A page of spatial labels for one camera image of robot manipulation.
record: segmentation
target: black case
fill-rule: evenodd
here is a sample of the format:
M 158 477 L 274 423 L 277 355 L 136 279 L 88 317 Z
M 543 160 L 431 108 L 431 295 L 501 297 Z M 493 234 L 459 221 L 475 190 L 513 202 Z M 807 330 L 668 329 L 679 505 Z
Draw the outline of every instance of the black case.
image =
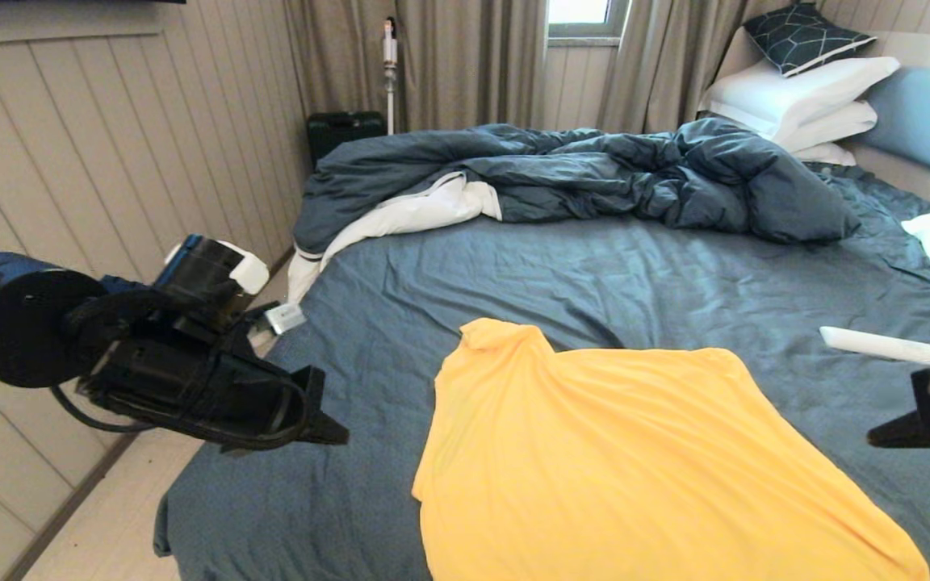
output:
M 340 111 L 315 113 L 307 117 L 307 143 L 311 148 L 311 166 L 339 144 L 365 137 L 387 135 L 387 122 L 377 111 Z

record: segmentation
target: dark blue pillow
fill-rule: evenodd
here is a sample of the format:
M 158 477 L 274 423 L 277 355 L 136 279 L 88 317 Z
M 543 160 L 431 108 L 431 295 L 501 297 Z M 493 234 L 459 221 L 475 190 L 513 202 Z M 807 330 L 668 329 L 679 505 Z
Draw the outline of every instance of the dark blue pillow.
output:
M 767 12 L 744 26 L 785 77 L 848 58 L 876 40 L 874 36 L 828 22 L 811 2 Z

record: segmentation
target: beige curtain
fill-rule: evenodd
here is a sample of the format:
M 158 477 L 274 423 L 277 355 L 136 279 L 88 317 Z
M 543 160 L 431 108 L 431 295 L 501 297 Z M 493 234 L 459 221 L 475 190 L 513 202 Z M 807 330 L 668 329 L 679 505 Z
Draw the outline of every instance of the beige curtain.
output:
M 397 19 L 398 132 L 543 117 L 545 0 L 289 0 L 311 113 L 383 111 L 383 20 Z
M 672 132 L 694 119 L 738 26 L 789 0 L 632 0 L 598 127 Z

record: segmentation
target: wooden floor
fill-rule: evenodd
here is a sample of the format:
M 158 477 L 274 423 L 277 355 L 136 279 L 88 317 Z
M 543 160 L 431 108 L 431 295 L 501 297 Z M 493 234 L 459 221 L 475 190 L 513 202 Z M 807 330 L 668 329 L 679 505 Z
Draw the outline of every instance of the wooden floor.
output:
M 254 304 L 282 300 L 285 288 L 283 268 Z M 273 341 L 258 346 L 258 353 L 271 345 Z M 25 581 L 178 580 L 174 558 L 153 554 L 156 507 L 202 444 L 167 430 L 139 435 L 23 577 Z

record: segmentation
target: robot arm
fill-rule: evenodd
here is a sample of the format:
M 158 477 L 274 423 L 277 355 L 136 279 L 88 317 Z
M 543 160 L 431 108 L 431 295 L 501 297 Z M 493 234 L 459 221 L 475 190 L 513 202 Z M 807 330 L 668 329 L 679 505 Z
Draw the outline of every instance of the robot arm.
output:
M 288 373 L 255 356 L 246 312 L 259 291 L 252 254 L 192 235 L 152 286 L 0 253 L 0 380 L 49 387 L 71 415 L 99 429 L 163 427 L 239 449 L 291 441 L 345 444 L 320 408 L 325 375 Z M 97 422 L 59 383 L 135 424 Z

